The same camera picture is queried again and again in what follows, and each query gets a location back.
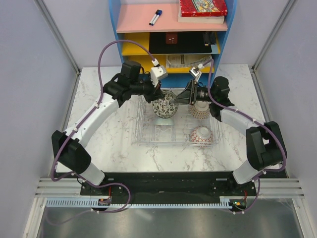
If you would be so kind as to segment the grey mosaic patterned bowl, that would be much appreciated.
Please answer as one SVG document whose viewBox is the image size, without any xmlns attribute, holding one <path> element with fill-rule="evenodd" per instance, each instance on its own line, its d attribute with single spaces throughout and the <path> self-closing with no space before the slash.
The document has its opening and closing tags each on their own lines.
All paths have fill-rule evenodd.
<svg viewBox="0 0 317 238">
<path fill-rule="evenodd" d="M 162 93 L 164 98 L 153 101 L 152 108 L 156 116 L 159 118 L 168 119 L 176 114 L 179 105 L 171 102 L 171 100 L 176 97 L 172 91 L 163 90 Z"/>
</svg>

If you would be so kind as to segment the brown geometric patterned bowl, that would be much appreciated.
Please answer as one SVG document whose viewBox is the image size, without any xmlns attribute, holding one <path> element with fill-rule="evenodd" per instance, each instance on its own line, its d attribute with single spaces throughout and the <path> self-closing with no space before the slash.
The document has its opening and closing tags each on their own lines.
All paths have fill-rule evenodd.
<svg viewBox="0 0 317 238">
<path fill-rule="evenodd" d="M 196 119 L 208 119 L 210 115 L 209 103 L 197 101 L 194 105 L 189 106 L 189 113 Z"/>
</svg>

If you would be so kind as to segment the blue triangle patterned bowl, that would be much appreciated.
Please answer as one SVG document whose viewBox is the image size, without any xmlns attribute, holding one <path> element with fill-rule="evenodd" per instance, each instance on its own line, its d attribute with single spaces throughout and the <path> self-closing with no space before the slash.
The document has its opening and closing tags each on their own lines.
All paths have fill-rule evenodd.
<svg viewBox="0 0 317 238">
<path fill-rule="evenodd" d="M 214 143 L 213 132 L 206 126 L 198 126 L 192 130 L 190 140 L 201 147 L 212 145 Z"/>
</svg>

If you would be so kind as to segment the pale green bowl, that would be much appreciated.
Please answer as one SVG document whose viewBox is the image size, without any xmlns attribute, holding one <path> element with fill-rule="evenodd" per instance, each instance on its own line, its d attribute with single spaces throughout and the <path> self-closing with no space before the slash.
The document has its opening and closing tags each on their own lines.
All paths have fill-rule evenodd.
<svg viewBox="0 0 317 238">
<path fill-rule="evenodd" d="M 173 126 L 174 122 L 173 119 L 168 118 L 168 119 L 163 119 L 163 118 L 156 118 L 154 121 L 155 125 L 163 125 L 163 126 Z"/>
</svg>

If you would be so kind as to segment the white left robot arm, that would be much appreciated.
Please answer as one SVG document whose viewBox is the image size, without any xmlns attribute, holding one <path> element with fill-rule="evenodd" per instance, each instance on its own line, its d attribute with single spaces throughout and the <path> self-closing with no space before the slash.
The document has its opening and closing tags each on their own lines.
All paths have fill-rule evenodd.
<svg viewBox="0 0 317 238">
<path fill-rule="evenodd" d="M 164 66 L 153 61 L 153 67 L 143 80 L 141 65 L 126 61 L 110 81 L 101 84 L 101 94 L 87 112 L 64 132 L 55 131 L 52 135 L 54 163 L 61 163 L 78 177 L 89 182 L 92 190 L 103 195 L 109 184 L 105 174 L 92 162 L 85 147 L 93 134 L 104 121 L 117 111 L 133 95 L 144 96 L 147 102 L 162 99 L 160 80 L 168 76 Z"/>
</svg>

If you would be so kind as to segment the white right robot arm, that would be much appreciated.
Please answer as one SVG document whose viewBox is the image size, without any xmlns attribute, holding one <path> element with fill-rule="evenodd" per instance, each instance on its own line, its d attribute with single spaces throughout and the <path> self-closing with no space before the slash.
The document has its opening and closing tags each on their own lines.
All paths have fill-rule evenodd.
<svg viewBox="0 0 317 238">
<path fill-rule="evenodd" d="M 232 172 L 226 186 L 230 194 L 238 195 L 245 189 L 245 183 L 266 172 L 284 170 L 287 151 L 278 123 L 260 122 L 240 111 L 229 100 L 229 92 L 229 81 L 225 77 L 216 77 L 207 87 L 198 86 L 193 79 L 172 102 L 183 105 L 208 102 L 213 118 L 246 137 L 247 159 Z"/>
</svg>

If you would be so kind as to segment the folded newspaper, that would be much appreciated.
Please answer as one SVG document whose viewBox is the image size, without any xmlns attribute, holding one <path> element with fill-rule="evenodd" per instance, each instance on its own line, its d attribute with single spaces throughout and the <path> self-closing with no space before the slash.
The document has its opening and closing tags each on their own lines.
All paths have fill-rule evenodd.
<svg viewBox="0 0 317 238">
<path fill-rule="evenodd" d="M 199 64 L 208 63 L 210 65 L 211 55 L 166 55 L 166 68 L 187 68 L 195 67 Z"/>
</svg>

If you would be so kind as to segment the blue and yellow shelf unit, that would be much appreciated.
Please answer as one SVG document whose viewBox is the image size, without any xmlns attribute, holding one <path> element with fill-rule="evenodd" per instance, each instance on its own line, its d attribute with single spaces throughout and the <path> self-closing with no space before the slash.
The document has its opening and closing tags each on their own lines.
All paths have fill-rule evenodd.
<svg viewBox="0 0 317 238">
<path fill-rule="evenodd" d="M 179 22 L 179 3 L 123 4 L 108 1 L 110 20 L 121 62 L 139 62 L 145 71 L 153 66 L 151 56 L 166 67 L 165 88 L 184 88 L 191 79 L 189 70 L 205 59 L 200 82 L 215 77 L 233 23 L 235 0 L 224 1 L 227 14 L 222 24 Z"/>
</svg>

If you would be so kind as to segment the black device on shelf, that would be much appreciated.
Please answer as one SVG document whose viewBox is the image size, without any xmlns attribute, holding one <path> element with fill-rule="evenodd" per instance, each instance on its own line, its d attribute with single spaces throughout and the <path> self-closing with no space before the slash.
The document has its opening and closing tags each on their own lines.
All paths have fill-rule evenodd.
<svg viewBox="0 0 317 238">
<path fill-rule="evenodd" d="M 205 46 L 211 46 L 216 44 L 216 36 L 213 31 L 203 32 L 203 40 Z"/>
</svg>

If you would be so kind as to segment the white thick book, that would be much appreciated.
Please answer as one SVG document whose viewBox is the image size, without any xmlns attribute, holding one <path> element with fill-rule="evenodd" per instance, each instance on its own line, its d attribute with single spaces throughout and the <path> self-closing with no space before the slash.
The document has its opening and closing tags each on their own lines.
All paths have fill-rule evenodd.
<svg viewBox="0 0 317 238">
<path fill-rule="evenodd" d="M 223 24 L 224 20 L 225 20 L 224 16 L 184 17 L 184 16 L 181 16 L 181 11 L 179 11 L 179 15 L 178 15 L 178 22 L 183 22 L 183 23 Z"/>
</svg>

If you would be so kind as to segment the blue capped marker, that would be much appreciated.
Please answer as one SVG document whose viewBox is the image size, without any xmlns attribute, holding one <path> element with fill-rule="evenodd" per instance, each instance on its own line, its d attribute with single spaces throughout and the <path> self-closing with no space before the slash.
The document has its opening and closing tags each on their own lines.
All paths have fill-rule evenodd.
<svg viewBox="0 0 317 238">
<path fill-rule="evenodd" d="M 153 18 L 149 22 L 149 25 L 153 26 L 156 23 L 156 21 L 158 20 L 158 18 L 161 16 L 161 14 L 162 14 L 162 10 L 161 9 L 157 9 L 155 14 L 154 14 L 154 16 L 153 16 Z"/>
</svg>

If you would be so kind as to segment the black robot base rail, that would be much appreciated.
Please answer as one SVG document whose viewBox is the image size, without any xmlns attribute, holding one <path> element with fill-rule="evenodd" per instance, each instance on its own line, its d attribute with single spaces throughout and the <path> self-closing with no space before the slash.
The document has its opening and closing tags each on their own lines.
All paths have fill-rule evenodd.
<svg viewBox="0 0 317 238">
<path fill-rule="evenodd" d="M 107 173 L 103 187 L 81 182 L 80 195 L 84 198 L 114 199 L 124 203 L 192 203 L 218 202 L 229 199 L 230 211 L 246 208 L 247 198 L 256 196 L 257 183 L 232 183 L 232 172 L 174 172 L 174 173 Z"/>
</svg>

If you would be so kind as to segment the aluminium frame post right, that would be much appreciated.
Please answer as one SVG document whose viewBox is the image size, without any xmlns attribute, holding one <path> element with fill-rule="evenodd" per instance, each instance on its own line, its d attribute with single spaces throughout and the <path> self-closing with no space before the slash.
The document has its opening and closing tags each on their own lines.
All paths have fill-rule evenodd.
<svg viewBox="0 0 317 238">
<path fill-rule="evenodd" d="M 269 50 L 271 44 L 273 43 L 274 39 L 278 35 L 279 31 L 281 30 L 283 24 L 285 23 L 288 15 L 294 8 L 295 4 L 297 3 L 297 0 L 288 0 L 285 7 L 283 8 L 281 14 L 279 15 L 274 27 L 272 28 L 268 38 L 266 39 L 258 57 L 256 58 L 255 63 L 251 67 L 252 72 L 255 73 L 257 69 L 259 68 L 261 62 L 263 61 L 265 55 L 267 54 L 267 51 Z"/>
</svg>

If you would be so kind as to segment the aluminium frame post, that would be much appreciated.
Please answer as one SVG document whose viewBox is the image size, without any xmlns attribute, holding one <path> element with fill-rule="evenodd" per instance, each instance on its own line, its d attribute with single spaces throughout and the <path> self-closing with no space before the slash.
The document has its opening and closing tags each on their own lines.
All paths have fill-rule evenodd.
<svg viewBox="0 0 317 238">
<path fill-rule="evenodd" d="M 76 74 L 79 75 L 81 73 L 81 69 L 78 66 L 74 56 L 72 55 L 66 41 L 64 40 L 57 24 L 54 21 L 48 7 L 45 4 L 44 0 L 34 0 L 34 3 L 40 10 L 42 16 L 44 17 L 46 23 L 48 24 L 51 32 L 53 33 L 55 39 L 57 40 L 59 46 L 61 47 L 62 51 L 66 55 L 68 61 L 70 62 L 72 68 L 75 70 Z"/>
<path fill-rule="evenodd" d="M 268 38 L 266 39 L 258 57 L 256 58 L 255 63 L 251 67 L 252 72 L 255 73 L 257 69 L 259 68 L 261 62 L 263 61 L 265 55 L 267 54 L 267 51 L 269 50 L 271 44 L 273 43 L 274 39 L 278 35 L 279 31 L 281 30 L 283 24 L 285 23 L 288 15 L 294 8 L 295 4 L 297 3 L 297 0 L 288 0 L 285 7 L 283 8 L 281 14 L 279 15 L 274 27 L 272 28 Z"/>
</svg>

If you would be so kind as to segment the aluminium frame post left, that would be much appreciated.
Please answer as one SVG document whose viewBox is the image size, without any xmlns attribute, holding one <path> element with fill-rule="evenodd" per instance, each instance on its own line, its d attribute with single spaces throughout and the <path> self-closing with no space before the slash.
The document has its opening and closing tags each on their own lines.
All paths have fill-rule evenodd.
<svg viewBox="0 0 317 238">
<path fill-rule="evenodd" d="M 46 23 L 48 24 L 51 32 L 53 33 L 55 39 L 57 40 L 59 46 L 61 47 L 62 51 L 66 55 L 68 61 L 70 62 L 72 68 L 75 70 L 76 74 L 79 75 L 81 73 L 81 69 L 78 66 L 74 56 L 72 55 L 66 41 L 64 40 L 57 24 L 54 21 L 48 7 L 45 4 L 44 0 L 34 0 L 34 3 L 40 10 L 42 16 L 44 17 Z"/>
</svg>

